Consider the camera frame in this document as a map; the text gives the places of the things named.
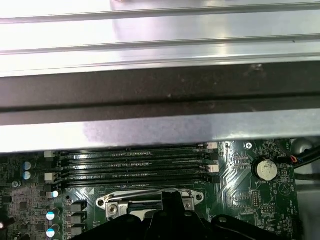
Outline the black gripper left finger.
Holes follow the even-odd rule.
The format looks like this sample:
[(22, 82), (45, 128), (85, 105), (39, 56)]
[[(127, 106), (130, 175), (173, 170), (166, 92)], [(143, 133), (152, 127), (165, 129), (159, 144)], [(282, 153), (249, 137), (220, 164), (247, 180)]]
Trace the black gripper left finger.
[(162, 210), (153, 214), (151, 220), (142, 221), (126, 214), (102, 224), (74, 240), (160, 240), (169, 234), (173, 223), (173, 193), (162, 193)]

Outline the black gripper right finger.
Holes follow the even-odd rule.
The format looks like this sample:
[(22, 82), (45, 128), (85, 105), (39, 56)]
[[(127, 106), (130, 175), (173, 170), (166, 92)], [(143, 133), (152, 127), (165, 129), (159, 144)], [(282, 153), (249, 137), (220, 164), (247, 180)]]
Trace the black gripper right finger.
[(184, 240), (281, 240), (275, 233), (228, 215), (217, 215), (210, 222), (186, 210), (181, 194), (172, 193), (172, 228)]

